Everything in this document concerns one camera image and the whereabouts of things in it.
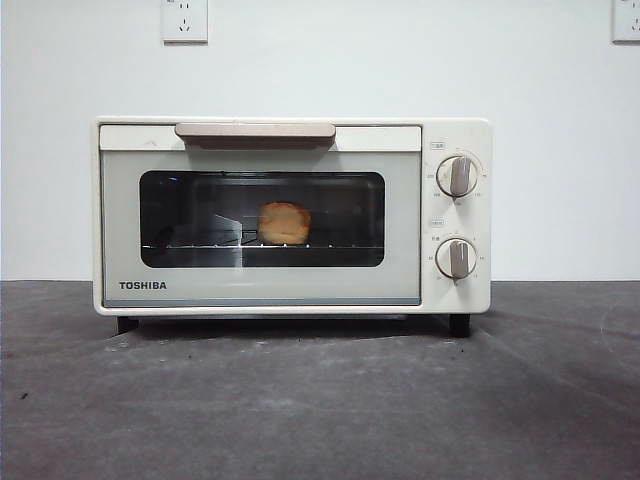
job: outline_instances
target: glass window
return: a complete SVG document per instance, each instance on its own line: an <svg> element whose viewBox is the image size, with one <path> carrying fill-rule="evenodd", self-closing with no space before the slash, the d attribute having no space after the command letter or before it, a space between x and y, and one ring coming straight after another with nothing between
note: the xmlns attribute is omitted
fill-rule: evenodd
<svg viewBox="0 0 640 480"><path fill-rule="evenodd" d="M150 267L372 267L384 258L373 172L150 171L140 179Z"/></svg>

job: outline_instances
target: electrical socket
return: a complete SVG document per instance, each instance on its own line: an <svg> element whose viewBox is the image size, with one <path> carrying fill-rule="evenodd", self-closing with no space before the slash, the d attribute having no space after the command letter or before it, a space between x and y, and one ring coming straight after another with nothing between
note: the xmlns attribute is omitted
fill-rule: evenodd
<svg viewBox="0 0 640 480"><path fill-rule="evenodd" d="M640 43L640 0L613 0L613 43Z"/></svg>
<svg viewBox="0 0 640 480"><path fill-rule="evenodd" d="M162 0L165 43L207 43L208 0Z"/></svg>

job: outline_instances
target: oven handle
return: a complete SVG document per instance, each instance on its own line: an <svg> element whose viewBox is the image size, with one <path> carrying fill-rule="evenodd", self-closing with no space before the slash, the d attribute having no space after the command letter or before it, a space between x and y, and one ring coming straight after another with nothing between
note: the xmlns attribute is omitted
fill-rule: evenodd
<svg viewBox="0 0 640 480"><path fill-rule="evenodd" d="M330 123L178 123L175 132L207 150L313 149L330 147L336 137Z"/></svg>

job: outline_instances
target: white toaster oven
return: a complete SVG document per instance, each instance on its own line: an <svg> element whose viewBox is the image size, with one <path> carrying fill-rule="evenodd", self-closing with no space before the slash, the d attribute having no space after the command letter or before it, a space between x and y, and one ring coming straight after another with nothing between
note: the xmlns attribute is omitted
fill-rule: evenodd
<svg viewBox="0 0 640 480"><path fill-rule="evenodd" d="M491 127L100 118L94 305L140 316L450 315L490 303Z"/></svg>

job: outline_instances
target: temperature dial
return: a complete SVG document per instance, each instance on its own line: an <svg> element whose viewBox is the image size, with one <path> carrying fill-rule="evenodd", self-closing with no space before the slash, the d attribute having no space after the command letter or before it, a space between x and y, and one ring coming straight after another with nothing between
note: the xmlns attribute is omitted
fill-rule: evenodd
<svg viewBox="0 0 640 480"><path fill-rule="evenodd" d="M466 240L452 238L438 247L436 264L443 275L461 280L476 268L476 250Z"/></svg>
<svg viewBox="0 0 640 480"><path fill-rule="evenodd" d="M478 170L466 155L449 157L436 173L440 190L453 198L464 197L478 182Z"/></svg>

